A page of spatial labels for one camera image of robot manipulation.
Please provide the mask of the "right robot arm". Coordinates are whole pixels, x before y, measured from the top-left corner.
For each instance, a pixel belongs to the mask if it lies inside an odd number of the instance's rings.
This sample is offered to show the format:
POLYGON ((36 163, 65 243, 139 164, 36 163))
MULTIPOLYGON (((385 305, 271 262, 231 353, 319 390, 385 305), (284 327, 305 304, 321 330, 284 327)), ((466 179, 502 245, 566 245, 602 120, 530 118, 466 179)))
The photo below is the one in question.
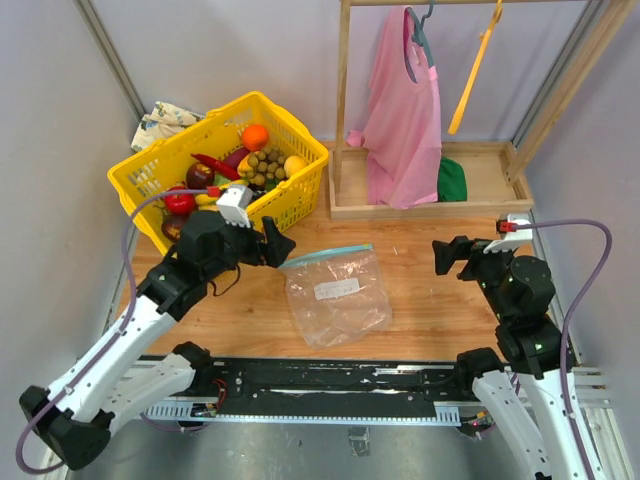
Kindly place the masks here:
POLYGON ((580 411, 568 336, 548 315, 551 271, 503 245, 465 236, 432 243, 436 274, 464 262, 458 279, 478 284, 498 320, 496 349, 457 356, 454 390, 488 410, 524 478, 603 479, 580 411))

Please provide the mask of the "clear zip top bag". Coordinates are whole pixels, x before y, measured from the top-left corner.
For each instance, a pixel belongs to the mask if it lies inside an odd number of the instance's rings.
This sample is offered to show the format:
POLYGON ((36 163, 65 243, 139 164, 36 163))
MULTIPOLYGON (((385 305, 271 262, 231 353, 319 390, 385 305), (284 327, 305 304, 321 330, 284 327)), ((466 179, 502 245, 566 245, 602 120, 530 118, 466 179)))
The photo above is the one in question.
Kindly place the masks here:
POLYGON ((372 244, 332 248, 284 262, 289 306, 306 344, 323 349, 382 331, 392 307, 372 244))

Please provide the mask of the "yellow lemon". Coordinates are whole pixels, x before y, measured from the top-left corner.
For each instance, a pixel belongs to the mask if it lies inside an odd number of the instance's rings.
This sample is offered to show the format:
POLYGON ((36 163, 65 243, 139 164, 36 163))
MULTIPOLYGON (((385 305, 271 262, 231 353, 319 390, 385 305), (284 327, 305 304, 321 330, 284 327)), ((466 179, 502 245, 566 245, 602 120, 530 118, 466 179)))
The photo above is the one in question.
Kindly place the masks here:
POLYGON ((297 155, 289 156, 283 165, 285 175, 287 178, 293 177, 295 174, 304 170, 308 166, 308 162, 305 158, 297 155))

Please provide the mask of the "red chili pepper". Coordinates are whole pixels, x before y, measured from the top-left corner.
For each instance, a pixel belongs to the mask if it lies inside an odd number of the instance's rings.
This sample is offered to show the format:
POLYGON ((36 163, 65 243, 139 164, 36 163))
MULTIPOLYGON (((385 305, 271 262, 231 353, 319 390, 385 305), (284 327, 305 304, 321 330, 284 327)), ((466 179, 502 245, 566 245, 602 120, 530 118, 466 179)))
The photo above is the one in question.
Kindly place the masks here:
POLYGON ((239 180, 241 178, 240 174, 237 172, 235 168, 233 168, 228 164, 225 164, 224 162, 214 157, 211 157, 206 154, 199 154, 199 153, 192 154, 191 157, 201 162, 202 164, 208 166, 209 168, 214 170, 216 173, 221 174, 222 176, 224 176, 225 178, 231 181, 239 180))

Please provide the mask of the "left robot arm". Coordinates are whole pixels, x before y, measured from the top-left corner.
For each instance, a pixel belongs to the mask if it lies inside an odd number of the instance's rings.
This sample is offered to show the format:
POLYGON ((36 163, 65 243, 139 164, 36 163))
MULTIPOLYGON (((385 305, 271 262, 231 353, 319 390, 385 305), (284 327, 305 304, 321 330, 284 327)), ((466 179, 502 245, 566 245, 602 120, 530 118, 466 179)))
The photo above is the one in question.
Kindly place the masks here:
POLYGON ((30 386, 20 396, 35 433, 71 470, 92 463, 131 419, 164 398, 184 391, 200 396, 214 383, 208 350, 177 346, 155 367, 125 380, 124 374, 155 340, 205 298, 221 274, 240 265, 281 266, 294 250, 274 220, 262 230, 233 225, 214 211, 192 214, 178 242, 134 287, 121 319, 65 374, 48 387, 30 386))

